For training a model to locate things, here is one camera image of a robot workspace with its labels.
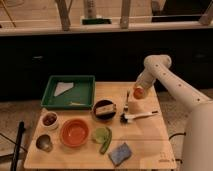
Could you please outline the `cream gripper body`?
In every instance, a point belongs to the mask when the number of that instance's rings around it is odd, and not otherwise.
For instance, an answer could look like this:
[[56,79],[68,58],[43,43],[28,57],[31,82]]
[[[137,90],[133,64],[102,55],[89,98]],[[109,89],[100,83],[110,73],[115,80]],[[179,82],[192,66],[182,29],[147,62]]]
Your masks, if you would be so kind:
[[134,89],[137,87],[141,87],[145,90],[145,95],[142,99],[146,98],[149,95],[149,92],[151,90],[151,87],[154,85],[153,81],[136,81],[133,86],[133,92]]

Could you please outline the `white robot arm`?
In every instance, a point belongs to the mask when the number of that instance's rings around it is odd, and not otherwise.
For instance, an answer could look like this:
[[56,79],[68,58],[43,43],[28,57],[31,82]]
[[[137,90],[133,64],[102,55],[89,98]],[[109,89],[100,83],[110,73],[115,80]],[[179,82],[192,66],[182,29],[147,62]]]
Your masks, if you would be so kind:
[[190,112],[180,171],[213,171],[213,99],[173,74],[168,55],[149,55],[137,77],[133,96],[145,98],[156,80]]

